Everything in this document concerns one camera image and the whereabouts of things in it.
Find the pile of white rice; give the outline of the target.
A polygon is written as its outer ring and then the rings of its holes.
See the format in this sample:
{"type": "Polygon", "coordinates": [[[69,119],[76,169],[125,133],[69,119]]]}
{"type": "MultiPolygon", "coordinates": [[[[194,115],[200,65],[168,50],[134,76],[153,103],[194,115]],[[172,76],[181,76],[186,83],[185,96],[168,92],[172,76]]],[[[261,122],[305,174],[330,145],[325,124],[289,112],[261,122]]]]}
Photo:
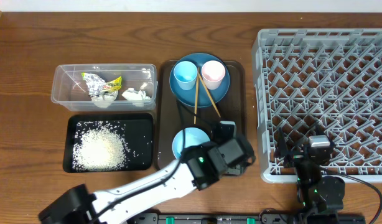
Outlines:
{"type": "Polygon", "coordinates": [[[76,172],[117,171],[134,155],[125,137],[124,121],[79,121],[76,124],[72,169],[76,172]]]}

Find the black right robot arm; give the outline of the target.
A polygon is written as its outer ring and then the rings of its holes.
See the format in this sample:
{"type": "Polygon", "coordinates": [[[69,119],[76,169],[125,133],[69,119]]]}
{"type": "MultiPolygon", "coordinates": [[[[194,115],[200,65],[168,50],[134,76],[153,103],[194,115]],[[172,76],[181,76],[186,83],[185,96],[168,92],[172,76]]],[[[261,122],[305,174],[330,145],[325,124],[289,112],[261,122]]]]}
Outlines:
{"type": "Polygon", "coordinates": [[[321,165],[330,160],[335,143],[320,126],[315,135],[308,137],[299,151],[287,148],[284,132],[280,129],[274,157],[283,159],[285,168],[294,168],[297,175],[297,197],[304,208],[292,222],[307,223],[313,216],[323,215],[327,220],[337,221],[336,211],[343,208],[345,182],[334,176],[323,176],[321,165]]]}

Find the white tissue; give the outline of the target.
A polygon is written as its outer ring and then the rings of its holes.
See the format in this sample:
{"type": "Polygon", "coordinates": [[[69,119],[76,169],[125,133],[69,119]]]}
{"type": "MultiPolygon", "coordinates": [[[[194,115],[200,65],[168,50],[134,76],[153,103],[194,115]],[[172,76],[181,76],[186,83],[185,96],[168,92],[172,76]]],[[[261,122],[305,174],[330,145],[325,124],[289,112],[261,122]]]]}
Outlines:
{"type": "Polygon", "coordinates": [[[145,104],[151,102],[151,97],[147,96],[145,91],[137,91],[134,88],[128,88],[122,93],[122,96],[137,107],[143,107],[145,104]]]}

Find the snack wrapper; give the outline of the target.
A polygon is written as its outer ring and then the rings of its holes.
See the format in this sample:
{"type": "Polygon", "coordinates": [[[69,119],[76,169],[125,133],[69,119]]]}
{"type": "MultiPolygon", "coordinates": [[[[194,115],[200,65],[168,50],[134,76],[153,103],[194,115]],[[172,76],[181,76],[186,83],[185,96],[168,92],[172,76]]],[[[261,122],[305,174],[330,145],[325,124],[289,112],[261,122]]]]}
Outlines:
{"type": "Polygon", "coordinates": [[[81,73],[83,81],[86,81],[89,96],[92,100],[114,101],[118,91],[122,87],[122,77],[106,82],[94,73],[81,73]]]}

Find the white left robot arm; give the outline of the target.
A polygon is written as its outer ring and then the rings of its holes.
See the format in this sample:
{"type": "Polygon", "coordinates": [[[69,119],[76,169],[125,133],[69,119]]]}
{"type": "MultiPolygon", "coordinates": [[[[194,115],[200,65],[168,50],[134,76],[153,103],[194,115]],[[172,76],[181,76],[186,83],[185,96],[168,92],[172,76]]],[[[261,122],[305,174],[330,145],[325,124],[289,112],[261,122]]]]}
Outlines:
{"type": "Polygon", "coordinates": [[[217,124],[212,140],[187,142],[187,128],[179,131],[179,158],[165,168],[115,189],[92,194],[86,185],[71,188],[43,209],[41,223],[126,223],[133,216],[162,202],[202,191],[236,167],[255,160],[249,141],[235,132],[232,121],[217,124]]]}

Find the light blue bowl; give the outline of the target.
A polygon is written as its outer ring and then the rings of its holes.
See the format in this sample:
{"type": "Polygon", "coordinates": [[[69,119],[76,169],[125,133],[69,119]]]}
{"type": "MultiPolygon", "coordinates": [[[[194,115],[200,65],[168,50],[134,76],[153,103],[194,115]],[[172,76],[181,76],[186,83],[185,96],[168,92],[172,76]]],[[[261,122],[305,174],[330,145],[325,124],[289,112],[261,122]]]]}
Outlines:
{"type": "Polygon", "coordinates": [[[172,152],[176,159],[179,159],[183,148],[198,146],[209,142],[209,135],[202,129],[189,127],[179,131],[172,141],[172,152]]]}

